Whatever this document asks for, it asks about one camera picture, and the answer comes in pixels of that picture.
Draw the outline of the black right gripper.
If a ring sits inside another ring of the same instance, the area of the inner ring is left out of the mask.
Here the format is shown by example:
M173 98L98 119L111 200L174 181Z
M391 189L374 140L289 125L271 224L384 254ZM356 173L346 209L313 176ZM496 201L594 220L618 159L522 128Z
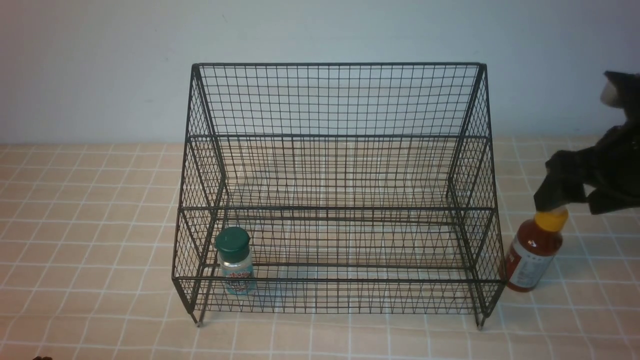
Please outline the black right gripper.
M534 193L537 212L587 204L601 215L640 205L640 77L606 71L600 100L621 109L624 123L611 127L594 145L558 150L545 163L547 174Z

